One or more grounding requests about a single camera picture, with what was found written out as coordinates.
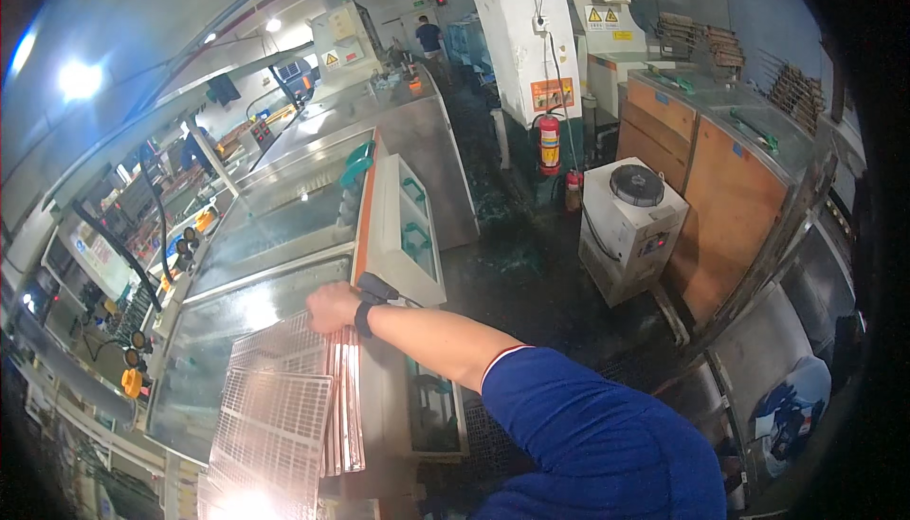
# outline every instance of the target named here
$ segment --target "power outlet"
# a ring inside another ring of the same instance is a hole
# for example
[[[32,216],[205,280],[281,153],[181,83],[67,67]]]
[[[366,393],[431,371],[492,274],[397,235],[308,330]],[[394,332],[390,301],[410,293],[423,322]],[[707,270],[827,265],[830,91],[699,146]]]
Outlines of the power outlet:
[[[534,32],[537,34],[545,34],[549,31],[550,19],[547,17],[538,18],[533,16],[530,18],[530,23],[534,26]]]

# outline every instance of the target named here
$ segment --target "blue sleeve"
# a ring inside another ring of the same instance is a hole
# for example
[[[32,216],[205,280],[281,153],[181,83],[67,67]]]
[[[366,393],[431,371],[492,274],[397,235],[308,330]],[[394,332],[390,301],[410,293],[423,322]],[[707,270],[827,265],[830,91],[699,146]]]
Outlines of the blue sleeve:
[[[476,517],[726,516],[710,444],[650,395],[524,348],[489,369],[482,397],[538,471],[509,480]]]

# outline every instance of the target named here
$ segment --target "hand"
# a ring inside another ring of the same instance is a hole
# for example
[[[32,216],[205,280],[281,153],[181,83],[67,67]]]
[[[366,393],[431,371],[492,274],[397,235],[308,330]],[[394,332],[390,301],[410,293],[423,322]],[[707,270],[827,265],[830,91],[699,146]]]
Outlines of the hand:
[[[319,334],[340,331],[346,325],[354,324],[358,306],[360,298],[350,285],[327,283],[307,297],[309,328]]]

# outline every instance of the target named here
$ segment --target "warning sign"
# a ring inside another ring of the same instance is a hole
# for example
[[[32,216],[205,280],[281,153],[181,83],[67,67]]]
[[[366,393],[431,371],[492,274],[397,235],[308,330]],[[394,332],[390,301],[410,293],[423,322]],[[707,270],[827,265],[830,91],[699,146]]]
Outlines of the warning sign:
[[[619,30],[620,19],[616,16],[616,11],[613,10],[614,8],[615,7],[608,7],[607,9],[604,9],[603,7],[596,7],[595,5],[587,5],[585,12],[588,13],[586,17],[588,32],[597,30]]]
[[[326,70],[335,70],[341,64],[338,62],[338,55],[335,50],[329,50],[322,55],[322,63],[326,65]]]
[[[534,111],[546,111],[560,105],[560,86],[556,80],[530,82],[530,100]],[[565,107],[575,105],[575,89],[572,78],[563,78],[563,100]]]

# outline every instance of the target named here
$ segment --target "man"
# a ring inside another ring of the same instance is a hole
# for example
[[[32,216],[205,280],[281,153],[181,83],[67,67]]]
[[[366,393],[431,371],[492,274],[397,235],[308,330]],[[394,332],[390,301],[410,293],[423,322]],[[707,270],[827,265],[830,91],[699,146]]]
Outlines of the man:
[[[430,24],[429,18],[426,16],[420,16],[418,21],[420,26],[417,27],[414,34],[417,36],[417,40],[420,41],[420,46],[423,48],[423,57],[427,59],[427,62],[429,62],[430,65],[438,66],[442,75],[445,77],[446,82],[449,82],[449,85],[452,85],[452,79],[451,76],[449,76],[449,67],[446,63],[446,56],[442,52],[442,45],[439,43],[439,41],[442,40],[442,30],[435,24]]]
[[[205,142],[211,145],[214,139],[209,135],[209,132],[204,127],[200,127],[199,132],[206,138]],[[187,133],[187,142],[184,144],[183,150],[180,151],[180,166],[184,171],[189,171],[193,168],[193,157],[196,157],[199,166],[202,167],[202,170],[205,171],[206,174],[209,176],[215,175],[215,167],[212,166],[206,153],[199,148],[196,137],[193,136],[193,133]]]
[[[320,287],[307,307],[315,332],[356,326],[479,392],[534,459],[473,518],[726,518],[711,445],[650,395],[452,312],[370,305],[347,283]]]

